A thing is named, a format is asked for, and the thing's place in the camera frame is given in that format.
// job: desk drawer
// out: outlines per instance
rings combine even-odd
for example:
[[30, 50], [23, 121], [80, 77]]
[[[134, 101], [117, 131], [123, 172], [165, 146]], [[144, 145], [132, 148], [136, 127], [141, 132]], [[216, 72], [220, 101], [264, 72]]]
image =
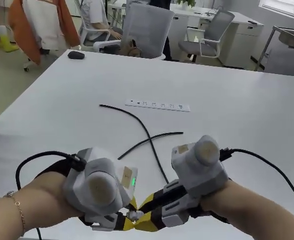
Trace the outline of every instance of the desk drawer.
[[251, 36], [260, 36], [263, 26], [255, 26], [253, 24], [239, 24], [237, 34], [245, 34]]

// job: black mouse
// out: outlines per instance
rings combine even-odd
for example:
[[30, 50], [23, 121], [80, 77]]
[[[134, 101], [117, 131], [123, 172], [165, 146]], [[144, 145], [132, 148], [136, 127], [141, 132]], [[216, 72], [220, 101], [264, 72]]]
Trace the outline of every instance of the black mouse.
[[84, 59], [85, 54], [78, 52], [78, 51], [71, 51], [70, 53], [68, 53], [68, 57], [70, 59]]

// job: power strip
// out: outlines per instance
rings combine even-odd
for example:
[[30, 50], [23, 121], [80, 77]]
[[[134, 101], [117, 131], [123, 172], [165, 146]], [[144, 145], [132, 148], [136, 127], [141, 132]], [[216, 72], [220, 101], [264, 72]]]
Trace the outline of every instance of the power strip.
[[150, 109], [163, 109], [181, 112], [190, 112], [190, 107], [187, 104], [176, 104], [176, 103], [163, 103], [155, 101], [140, 101], [129, 99], [125, 102], [126, 106], [150, 108]]

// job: bracelet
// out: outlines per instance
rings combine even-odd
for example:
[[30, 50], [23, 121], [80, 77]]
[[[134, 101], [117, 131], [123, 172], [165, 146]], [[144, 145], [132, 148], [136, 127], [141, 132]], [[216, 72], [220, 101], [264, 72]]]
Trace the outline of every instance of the bracelet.
[[20, 208], [20, 202], [16, 201], [15, 197], [13, 196], [14, 193], [15, 193], [15, 191], [9, 191], [4, 197], [13, 199], [15, 205], [18, 207], [20, 217], [21, 217], [21, 222], [22, 222], [22, 235], [21, 236], [24, 236], [24, 234], [26, 233], [26, 223], [25, 223], [25, 219], [22, 214], [22, 210]]

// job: white table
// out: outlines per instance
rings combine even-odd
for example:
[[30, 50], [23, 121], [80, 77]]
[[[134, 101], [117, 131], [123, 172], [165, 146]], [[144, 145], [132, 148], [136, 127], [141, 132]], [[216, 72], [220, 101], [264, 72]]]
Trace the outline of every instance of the white table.
[[[121, 16], [125, 14], [125, 7], [123, 6], [125, 3], [125, 0], [117, 0], [115, 3], [109, 4], [109, 7], [113, 9], [113, 19], [122, 19]], [[168, 33], [171, 55], [173, 59], [179, 60], [182, 51], [178, 47], [178, 42], [185, 40], [187, 27], [198, 28], [201, 21], [202, 29], [205, 29], [214, 17], [207, 15], [207, 13], [214, 13], [214, 9], [193, 7], [182, 10], [180, 5], [171, 4], [170, 10], [175, 13]], [[235, 18], [223, 38], [219, 60], [224, 66], [247, 68], [251, 53], [262, 32], [263, 24], [239, 12], [232, 13]]]
[[[139, 123], [107, 104], [142, 119], [151, 135], [184, 131], [154, 141], [171, 181], [171, 149], [209, 134], [221, 148], [243, 148], [280, 167], [294, 184], [294, 77], [178, 62], [85, 52], [85, 60], [64, 53], [0, 116], [0, 196], [15, 189], [14, 174], [27, 157], [47, 150], [75, 153], [100, 146], [121, 155], [146, 135]], [[125, 106], [126, 99], [189, 104], [191, 112]], [[25, 185], [55, 157], [27, 164]], [[140, 204], [165, 184], [149, 144], [122, 161], [140, 169], [135, 196]], [[294, 214], [294, 194], [272, 168], [245, 154], [224, 163], [238, 183], [281, 204]], [[156, 233], [94, 232], [78, 219], [41, 230], [56, 240], [251, 240], [212, 217], [191, 219], [183, 226]], [[32, 230], [26, 237], [36, 237]]]

